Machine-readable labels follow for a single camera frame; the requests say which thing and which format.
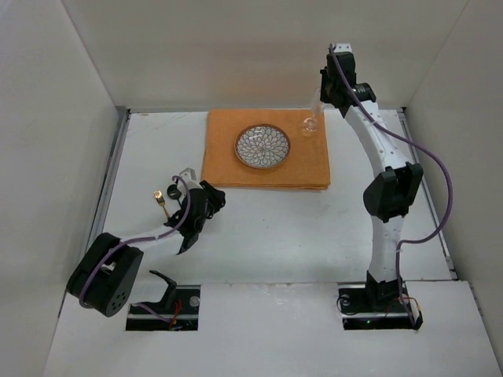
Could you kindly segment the clear wine glass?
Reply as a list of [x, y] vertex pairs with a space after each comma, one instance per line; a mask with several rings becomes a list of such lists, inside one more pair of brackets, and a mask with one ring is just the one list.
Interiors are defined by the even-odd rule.
[[321, 119], [324, 117], [325, 104], [321, 100], [321, 88], [318, 87], [310, 102], [310, 115], [303, 121], [302, 134], [304, 137], [312, 137], [318, 131]]

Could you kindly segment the gold and black fork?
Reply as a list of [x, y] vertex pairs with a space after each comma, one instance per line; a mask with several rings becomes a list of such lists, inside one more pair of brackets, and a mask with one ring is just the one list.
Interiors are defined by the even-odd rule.
[[167, 208], [166, 208], [166, 201], [163, 197], [163, 193], [160, 190], [156, 190], [153, 193], [153, 196], [154, 196], [154, 199], [156, 200], [157, 204], [163, 209], [163, 212], [166, 216], [166, 219], [169, 220], [170, 215], [169, 215], [169, 212], [167, 211]]

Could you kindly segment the patterned ceramic plate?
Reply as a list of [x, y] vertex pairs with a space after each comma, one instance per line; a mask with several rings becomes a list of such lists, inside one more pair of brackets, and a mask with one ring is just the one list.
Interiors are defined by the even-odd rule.
[[237, 158], [247, 167], [272, 169], [280, 166], [291, 150], [288, 135], [279, 127], [262, 123], [242, 130], [234, 143]]

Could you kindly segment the orange cloth placemat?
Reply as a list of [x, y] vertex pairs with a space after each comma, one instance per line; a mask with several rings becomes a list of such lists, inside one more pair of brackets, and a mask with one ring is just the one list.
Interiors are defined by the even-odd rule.
[[213, 109], [201, 177], [219, 187], [326, 190], [325, 116], [309, 109]]

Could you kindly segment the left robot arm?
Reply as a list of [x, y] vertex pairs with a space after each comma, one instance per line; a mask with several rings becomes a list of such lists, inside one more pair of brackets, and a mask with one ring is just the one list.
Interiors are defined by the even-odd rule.
[[187, 252], [199, 239], [206, 221], [226, 205], [226, 194], [207, 181], [173, 176], [166, 192], [154, 192], [160, 207], [166, 198], [179, 209], [166, 213], [167, 221], [158, 229], [124, 240], [109, 232], [96, 237], [71, 274], [66, 292], [85, 309], [94, 309], [105, 317], [116, 315], [133, 290], [143, 248], [161, 256]]

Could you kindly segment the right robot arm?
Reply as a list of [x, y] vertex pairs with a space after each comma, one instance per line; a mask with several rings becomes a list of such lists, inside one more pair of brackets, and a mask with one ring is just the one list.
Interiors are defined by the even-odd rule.
[[357, 82], [355, 69], [351, 46], [337, 44], [327, 55], [325, 68], [320, 70], [320, 100], [340, 111], [373, 169], [373, 180], [363, 192], [363, 203], [373, 225], [373, 251], [364, 299], [372, 311], [377, 311], [398, 297], [397, 246], [423, 169], [419, 163], [411, 163], [387, 133], [376, 95], [369, 84]]

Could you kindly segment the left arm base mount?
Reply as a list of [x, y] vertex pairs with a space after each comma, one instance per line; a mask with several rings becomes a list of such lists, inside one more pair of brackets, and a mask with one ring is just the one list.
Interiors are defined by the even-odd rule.
[[149, 271], [134, 286], [127, 309], [126, 331], [196, 331], [199, 325], [200, 285], [180, 285]]

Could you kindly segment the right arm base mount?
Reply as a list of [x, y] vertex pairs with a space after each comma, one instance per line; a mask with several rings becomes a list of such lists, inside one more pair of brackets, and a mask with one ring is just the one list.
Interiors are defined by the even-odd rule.
[[346, 331], [418, 331], [424, 323], [420, 306], [408, 295], [405, 284], [402, 284], [402, 297], [395, 284], [385, 287], [384, 295], [366, 284], [342, 284], [338, 294], [336, 306]]

